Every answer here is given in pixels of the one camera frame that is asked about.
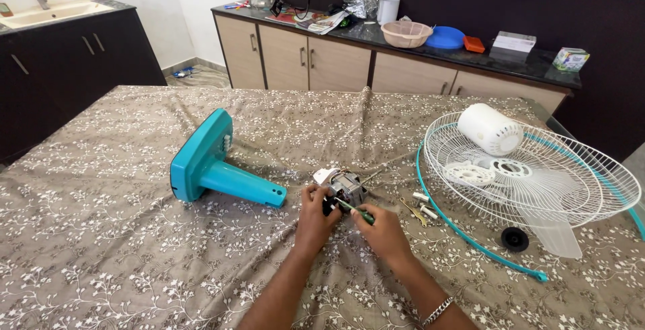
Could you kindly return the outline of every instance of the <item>screwdriver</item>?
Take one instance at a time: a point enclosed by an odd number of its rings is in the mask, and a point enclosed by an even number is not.
[[[339,203],[343,204],[344,207],[349,208],[350,210],[355,209],[356,211],[358,211],[360,213],[360,215],[363,217],[363,219],[365,219],[365,221],[370,226],[374,225],[374,217],[370,213],[367,213],[365,210],[360,210],[358,208],[354,208],[349,203],[346,203],[341,199],[336,198],[336,200],[338,200]]]

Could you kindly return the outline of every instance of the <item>sink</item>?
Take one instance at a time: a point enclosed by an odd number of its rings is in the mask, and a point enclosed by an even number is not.
[[[9,28],[23,28],[34,24],[48,23],[60,19],[71,18],[73,16],[99,13],[101,11],[112,10],[113,8],[94,3],[94,2],[76,2],[68,4],[51,5],[48,10],[42,10],[40,7],[34,8],[22,13],[14,14],[8,18],[0,18],[0,23]]]

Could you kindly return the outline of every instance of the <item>dark brown wall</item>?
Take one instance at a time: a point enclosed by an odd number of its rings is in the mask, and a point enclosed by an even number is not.
[[[342,0],[311,0],[311,7],[325,10],[332,2]],[[618,161],[645,142],[645,0],[401,0],[404,14],[482,40],[504,30],[535,35],[541,49],[587,50],[583,89],[562,104],[556,119]]]

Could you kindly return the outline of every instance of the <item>white wire fan grille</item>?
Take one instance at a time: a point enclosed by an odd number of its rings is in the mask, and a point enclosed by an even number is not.
[[[518,122],[524,130],[520,146],[505,156],[490,156],[459,132],[460,115],[447,114],[430,125],[426,163],[434,180],[491,219],[535,228],[535,220],[527,222],[529,213],[538,221],[578,227],[629,209],[641,197],[633,174],[587,145]],[[451,169],[455,163],[472,172]]]

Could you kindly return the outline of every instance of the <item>hand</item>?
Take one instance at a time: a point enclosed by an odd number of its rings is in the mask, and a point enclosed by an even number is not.
[[[336,222],[343,216],[337,205],[328,216],[323,214],[322,201],[328,190],[328,187],[319,187],[315,184],[302,188],[302,209],[298,227],[295,230],[294,251],[311,260],[327,243]]]
[[[351,218],[372,247],[372,251],[384,259],[395,273],[405,268],[411,260],[415,260],[410,242],[401,229],[396,213],[372,204],[361,204],[358,208],[366,210],[374,217],[374,225],[370,226],[357,210],[351,210]]]

